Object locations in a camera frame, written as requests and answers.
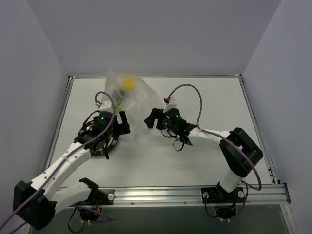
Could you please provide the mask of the clear plastic bag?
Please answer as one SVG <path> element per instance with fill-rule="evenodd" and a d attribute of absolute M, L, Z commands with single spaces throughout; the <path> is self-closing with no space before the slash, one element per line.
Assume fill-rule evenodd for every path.
<path fill-rule="evenodd" d="M 125 77 L 134 77 L 136 86 L 133 90 L 124 90 L 122 81 Z M 141 77 L 134 74 L 116 73 L 109 69 L 106 73 L 105 92 L 112 99 L 122 99 L 122 108 L 125 111 L 133 138 L 142 134 L 146 129 L 145 118 L 153 108 L 163 108 L 164 104 L 159 95 Z"/>

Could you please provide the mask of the yellow fake lemon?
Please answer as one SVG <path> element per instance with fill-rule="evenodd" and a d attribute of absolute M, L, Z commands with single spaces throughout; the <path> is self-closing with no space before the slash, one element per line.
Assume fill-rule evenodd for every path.
<path fill-rule="evenodd" d="M 124 90 L 133 90 L 136 86 L 136 79 L 134 77 L 125 77 L 122 81 L 122 88 Z"/>

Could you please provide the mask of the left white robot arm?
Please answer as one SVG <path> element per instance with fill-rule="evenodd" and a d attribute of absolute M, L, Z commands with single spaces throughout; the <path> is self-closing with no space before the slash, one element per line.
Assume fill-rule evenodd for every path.
<path fill-rule="evenodd" d="M 20 181 L 14 187 L 13 211 L 26 223 L 39 231 L 46 227 L 54 216 L 79 202 L 94 204 L 100 195 L 98 185 L 87 178 L 59 191 L 63 182 L 82 164 L 96 156 L 100 150 L 109 158 L 109 143 L 120 135 L 130 133 L 126 113 L 118 116 L 109 111 L 98 111 L 92 121 L 86 119 L 66 152 L 39 176 L 30 182 Z"/>

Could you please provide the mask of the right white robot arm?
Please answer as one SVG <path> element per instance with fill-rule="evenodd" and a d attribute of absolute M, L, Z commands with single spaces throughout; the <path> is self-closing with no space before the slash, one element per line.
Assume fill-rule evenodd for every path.
<path fill-rule="evenodd" d="M 201 129 L 184 120 L 177 108 L 167 111 L 153 108 L 144 123 L 149 129 L 167 131 L 168 137 L 175 138 L 182 145 L 203 146 L 223 154 L 229 169 L 218 183 L 216 195 L 220 200 L 228 201 L 232 198 L 236 187 L 251 171 L 256 176 L 258 186 L 250 184 L 247 186 L 257 191 L 262 189 L 262 182 L 255 166 L 263 158 L 263 152 L 242 128 L 236 127 L 231 131 Z"/>

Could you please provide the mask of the green fake lime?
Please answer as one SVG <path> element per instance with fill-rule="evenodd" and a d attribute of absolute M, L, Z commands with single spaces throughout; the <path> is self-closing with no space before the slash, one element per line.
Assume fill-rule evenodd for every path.
<path fill-rule="evenodd" d="M 115 112 L 119 113 L 120 111 L 123 110 L 122 108 L 122 99 L 120 97 L 115 97 L 113 98 L 114 101 L 114 106 L 115 106 Z"/>

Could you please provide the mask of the round plate with dark rim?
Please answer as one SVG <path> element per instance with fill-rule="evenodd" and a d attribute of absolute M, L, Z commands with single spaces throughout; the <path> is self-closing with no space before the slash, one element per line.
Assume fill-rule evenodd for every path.
<path fill-rule="evenodd" d="M 114 136 L 111 137 L 108 141 L 98 141 L 92 152 L 92 157 L 105 157 L 107 160 L 109 159 L 109 153 L 117 146 L 119 137 Z"/>

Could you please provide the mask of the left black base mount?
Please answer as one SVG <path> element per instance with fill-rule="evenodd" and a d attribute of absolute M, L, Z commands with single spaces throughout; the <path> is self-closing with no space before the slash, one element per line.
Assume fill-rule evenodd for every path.
<path fill-rule="evenodd" d="M 113 189 L 92 189 L 82 205 L 113 205 L 115 190 Z"/>

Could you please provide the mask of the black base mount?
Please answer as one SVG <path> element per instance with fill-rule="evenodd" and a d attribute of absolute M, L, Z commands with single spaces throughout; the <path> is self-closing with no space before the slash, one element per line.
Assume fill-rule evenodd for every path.
<path fill-rule="evenodd" d="M 115 190 L 113 189 L 92 189 L 82 205 L 113 205 Z"/>
<path fill-rule="evenodd" d="M 201 188 L 202 202 L 207 204 L 217 203 L 242 203 L 245 200 L 245 193 L 241 187 L 236 187 L 232 192 L 226 192 L 222 187 Z"/>

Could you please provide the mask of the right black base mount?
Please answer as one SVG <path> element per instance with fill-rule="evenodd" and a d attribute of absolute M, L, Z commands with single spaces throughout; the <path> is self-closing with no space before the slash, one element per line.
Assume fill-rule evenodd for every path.
<path fill-rule="evenodd" d="M 202 202 L 207 204 L 217 203 L 242 203 L 245 200 L 245 193 L 241 187 L 236 187 L 232 192 L 226 192 L 222 187 L 201 188 Z"/>

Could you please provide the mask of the aluminium front rail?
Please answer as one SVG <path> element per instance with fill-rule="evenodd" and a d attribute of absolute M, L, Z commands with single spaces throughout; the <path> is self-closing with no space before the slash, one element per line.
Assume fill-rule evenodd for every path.
<path fill-rule="evenodd" d="M 253 190 L 244 185 L 239 186 L 245 193 L 245 200 L 241 205 L 255 204 L 289 204 L 290 197 L 285 185 L 265 185 L 260 191 Z M 82 205 L 90 194 L 92 189 L 113 189 L 115 190 L 115 199 L 113 205 L 123 206 L 179 206 L 179 205 L 200 205 L 202 204 L 201 186 L 186 187 L 132 187 L 132 188 L 104 188 L 96 184 L 87 184 L 78 182 L 68 188 L 57 188 L 51 192 L 46 189 L 40 190 L 37 198 L 45 198 L 52 205 L 59 209 L 65 209 L 73 204 Z M 226 206 L 232 203 L 217 203 L 208 205 Z"/>

